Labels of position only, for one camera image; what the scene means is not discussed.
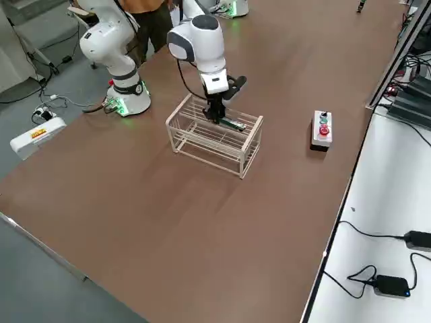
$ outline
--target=power adapter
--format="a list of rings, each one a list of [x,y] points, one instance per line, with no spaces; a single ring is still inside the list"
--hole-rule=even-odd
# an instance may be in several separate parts
[[[67,56],[64,56],[64,57],[63,57],[63,59],[61,60],[61,62],[62,62],[63,64],[65,64],[65,63],[70,62],[71,60],[72,60],[72,56],[67,55]]]
[[[431,252],[431,234],[428,232],[409,231],[404,235],[404,241],[409,249]]]
[[[410,297],[409,284],[401,277],[377,275],[375,280],[370,282],[370,285],[374,287],[374,292],[379,296]]]

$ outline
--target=white wire basket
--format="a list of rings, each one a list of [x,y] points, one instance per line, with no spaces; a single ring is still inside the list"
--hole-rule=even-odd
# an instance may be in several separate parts
[[[246,126],[242,132],[206,119],[205,100],[189,94],[166,120],[172,149],[243,179],[261,145],[263,117],[226,109]]]

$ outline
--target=white desk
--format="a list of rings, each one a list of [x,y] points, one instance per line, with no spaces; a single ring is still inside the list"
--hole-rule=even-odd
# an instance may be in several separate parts
[[[431,141],[431,132],[420,132]],[[413,129],[384,116],[372,117],[341,220],[374,234],[431,232],[431,148]],[[403,241],[369,238],[341,223],[325,271],[355,295],[362,284],[346,277],[368,264],[376,266],[378,274],[406,278],[411,286],[411,252]],[[323,275],[308,322],[429,322],[431,262],[414,260],[418,286],[409,299],[377,296],[371,287],[366,287],[362,299],[354,299]]]

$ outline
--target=robotic arm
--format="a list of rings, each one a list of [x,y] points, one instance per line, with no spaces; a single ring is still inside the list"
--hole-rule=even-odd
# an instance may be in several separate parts
[[[179,69],[179,61],[196,63],[209,104],[203,111],[207,119],[242,131],[243,124],[226,118],[225,104],[241,90],[246,77],[235,79],[227,74],[223,32],[217,19],[198,0],[183,0],[183,8],[190,19],[168,33],[169,51],[178,60]]]
[[[114,84],[104,103],[121,116],[139,114],[151,104],[150,95],[141,80],[133,59],[127,56],[126,45],[133,39],[139,25],[132,15],[121,9],[118,0],[78,0],[79,5],[97,15],[99,23],[80,40],[83,54],[92,62],[106,66]]]

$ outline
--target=red button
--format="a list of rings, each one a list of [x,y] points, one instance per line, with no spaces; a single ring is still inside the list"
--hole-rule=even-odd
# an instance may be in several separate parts
[[[329,134],[329,128],[327,125],[322,124],[319,128],[319,132],[322,136],[327,136]]]

